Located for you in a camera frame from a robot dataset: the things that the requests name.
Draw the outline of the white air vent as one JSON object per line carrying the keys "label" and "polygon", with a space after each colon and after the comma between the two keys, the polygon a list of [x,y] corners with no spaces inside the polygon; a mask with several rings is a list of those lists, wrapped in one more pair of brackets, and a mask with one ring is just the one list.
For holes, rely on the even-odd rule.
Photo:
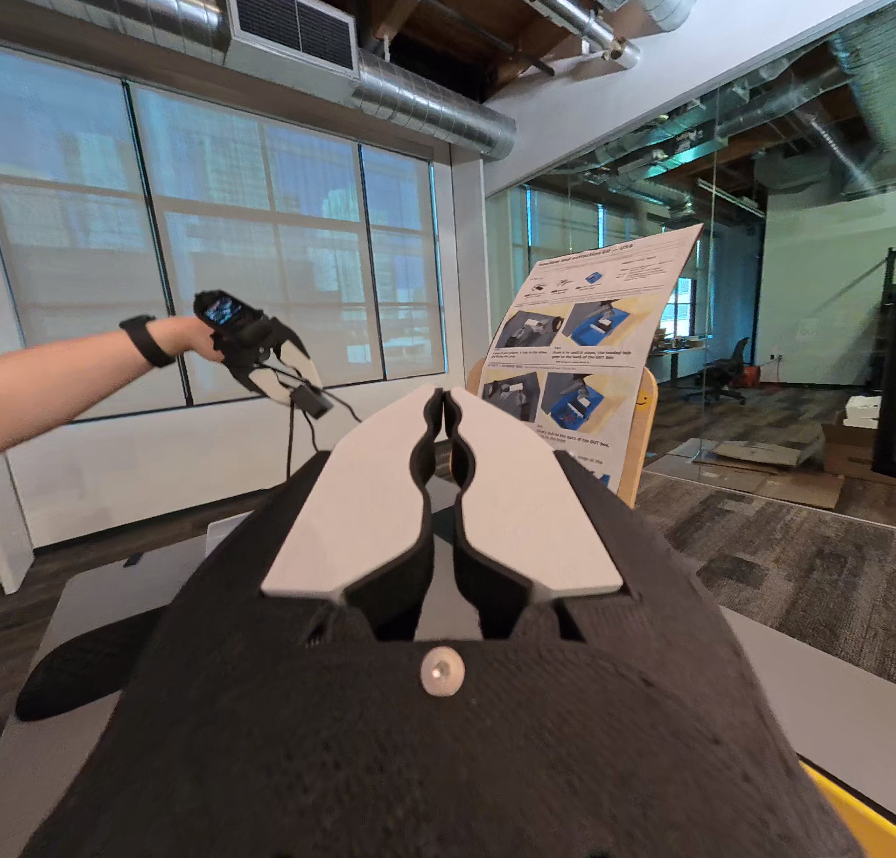
{"label": "white air vent", "polygon": [[360,80],[355,18],[320,0],[224,0],[226,66],[298,86],[314,77]]}

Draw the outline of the flattened cardboard sheet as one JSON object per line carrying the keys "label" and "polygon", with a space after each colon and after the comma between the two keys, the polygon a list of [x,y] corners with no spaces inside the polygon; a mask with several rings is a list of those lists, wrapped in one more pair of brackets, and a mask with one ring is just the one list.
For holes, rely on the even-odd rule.
{"label": "flattened cardboard sheet", "polygon": [[818,471],[810,458],[819,442],[783,447],[747,440],[691,438],[644,467],[645,472],[730,492],[833,510],[845,478]]}

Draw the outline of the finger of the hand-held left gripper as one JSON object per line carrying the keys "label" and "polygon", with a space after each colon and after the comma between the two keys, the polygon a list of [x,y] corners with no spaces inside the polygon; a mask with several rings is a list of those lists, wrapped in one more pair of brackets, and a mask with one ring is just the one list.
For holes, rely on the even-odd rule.
{"label": "finger of the hand-held left gripper", "polygon": [[322,390],[321,378],[314,362],[294,342],[284,342],[279,346],[279,363],[299,380],[307,382],[314,389]]}
{"label": "finger of the hand-held left gripper", "polygon": [[298,406],[296,394],[302,393],[307,385],[296,375],[267,366],[252,370],[248,378],[258,393],[284,406]]}

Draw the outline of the person's left hand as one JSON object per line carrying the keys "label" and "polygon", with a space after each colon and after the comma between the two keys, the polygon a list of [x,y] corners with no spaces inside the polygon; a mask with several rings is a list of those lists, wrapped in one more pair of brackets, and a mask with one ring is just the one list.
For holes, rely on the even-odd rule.
{"label": "person's left hand", "polygon": [[160,336],[160,345],[170,356],[193,352],[208,361],[223,362],[223,354],[214,344],[213,329],[196,316],[174,316],[162,323],[164,334]]}

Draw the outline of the printed instruction sheet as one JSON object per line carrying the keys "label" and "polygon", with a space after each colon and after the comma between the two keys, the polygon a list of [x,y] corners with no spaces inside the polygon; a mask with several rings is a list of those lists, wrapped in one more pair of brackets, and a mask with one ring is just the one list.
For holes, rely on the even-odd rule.
{"label": "printed instruction sheet", "polygon": [[612,492],[645,363],[703,225],[538,261],[489,346],[476,393]]}

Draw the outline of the yellow plastic bin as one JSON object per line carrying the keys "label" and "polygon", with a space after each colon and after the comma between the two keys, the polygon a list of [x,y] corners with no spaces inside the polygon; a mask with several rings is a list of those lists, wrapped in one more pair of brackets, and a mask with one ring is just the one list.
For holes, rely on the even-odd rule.
{"label": "yellow plastic bin", "polygon": [[895,857],[895,823],[883,809],[853,794],[808,762],[801,760],[800,764],[857,839],[866,856]]}

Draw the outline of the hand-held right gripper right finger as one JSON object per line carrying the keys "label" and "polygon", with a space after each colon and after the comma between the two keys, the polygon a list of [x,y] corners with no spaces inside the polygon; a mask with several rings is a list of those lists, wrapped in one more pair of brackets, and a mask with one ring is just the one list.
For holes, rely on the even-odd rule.
{"label": "hand-held right gripper right finger", "polygon": [[459,485],[454,578],[484,640],[507,640],[532,605],[623,591],[566,453],[464,389],[445,394],[445,428]]}

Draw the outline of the large glass window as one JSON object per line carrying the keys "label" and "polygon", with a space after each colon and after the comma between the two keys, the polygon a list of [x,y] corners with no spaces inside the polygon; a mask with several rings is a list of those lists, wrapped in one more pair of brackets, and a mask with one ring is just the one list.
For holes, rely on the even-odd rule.
{"label": "large glass window", "polygon": [[2,352],[222,289],[326,386],[450,369],[435,165],[2,49]]}

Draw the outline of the person's left forearm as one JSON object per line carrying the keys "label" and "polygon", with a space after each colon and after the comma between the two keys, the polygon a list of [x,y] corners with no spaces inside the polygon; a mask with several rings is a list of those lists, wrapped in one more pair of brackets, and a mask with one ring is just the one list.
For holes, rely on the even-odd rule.
{"label": "person's left forearm", "polygon": [[151,368],[122,330],[2,354],[1,451],[71,422]]}

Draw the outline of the black office chair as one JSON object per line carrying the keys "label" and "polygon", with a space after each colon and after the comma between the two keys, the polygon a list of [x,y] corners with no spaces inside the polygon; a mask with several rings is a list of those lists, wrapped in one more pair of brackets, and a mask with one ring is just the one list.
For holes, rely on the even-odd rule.
{"label": "black office chair", "polygon": [[745,348],[750,337],[740,339],[729,358],[715,359],[702,371],[701,390],[703,404],[709,406],[719,403],[723,397],[734,400],[743,406],[745,396],[734,388],[734,383],[745,371]]}

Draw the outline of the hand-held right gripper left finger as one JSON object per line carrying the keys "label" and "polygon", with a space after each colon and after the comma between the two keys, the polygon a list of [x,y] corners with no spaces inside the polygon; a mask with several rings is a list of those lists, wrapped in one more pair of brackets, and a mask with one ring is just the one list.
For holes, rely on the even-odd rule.
{"label": "hand-held right gripper left finger", "polygon": [[329,452],[263,579],[267,597],[361,611],[383,640],[412,637],[434,572],[427,483],[442,388],[420,387]]}

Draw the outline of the cardboard box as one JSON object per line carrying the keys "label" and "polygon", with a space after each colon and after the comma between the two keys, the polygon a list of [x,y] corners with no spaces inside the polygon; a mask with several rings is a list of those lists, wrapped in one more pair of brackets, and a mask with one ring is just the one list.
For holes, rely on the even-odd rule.
{"label": "cardboard box", "polygon": [[895,478],[872,469],[875,429],[826,423],[823,430],[823,470],[847,479],[895,486]]}

